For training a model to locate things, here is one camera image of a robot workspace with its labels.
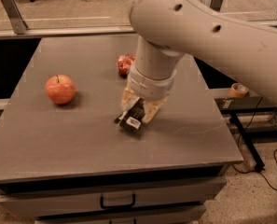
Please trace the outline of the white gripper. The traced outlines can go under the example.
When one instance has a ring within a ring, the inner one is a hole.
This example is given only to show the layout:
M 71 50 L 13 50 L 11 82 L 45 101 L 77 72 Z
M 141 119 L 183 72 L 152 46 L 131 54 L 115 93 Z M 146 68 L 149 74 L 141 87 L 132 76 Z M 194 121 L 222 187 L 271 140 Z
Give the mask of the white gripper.
M 173 70 L 168 78 L 155 80 L 142 75 L 133 65 L 128 74 L 128 85 L 121 98 L 121 109 L 128 111 L 138 100 L 143 98 L 145 115 L 142 122 L 149 123 L 166 103 L 167 97 L 173 87 L 176 71 Z

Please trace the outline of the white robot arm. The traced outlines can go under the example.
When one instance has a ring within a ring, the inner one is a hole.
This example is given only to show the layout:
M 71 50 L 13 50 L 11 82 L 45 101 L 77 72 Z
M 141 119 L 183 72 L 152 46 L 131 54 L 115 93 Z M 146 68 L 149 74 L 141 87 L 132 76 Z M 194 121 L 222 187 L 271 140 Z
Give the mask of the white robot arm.
M 145 100 L 149 122 L 169 96 L 184 54 L 240 81 L 277 105 L 277 29 L 228 18 L 205 0 L 130 0 L 129 20 L 139 35 L 121 108 Z

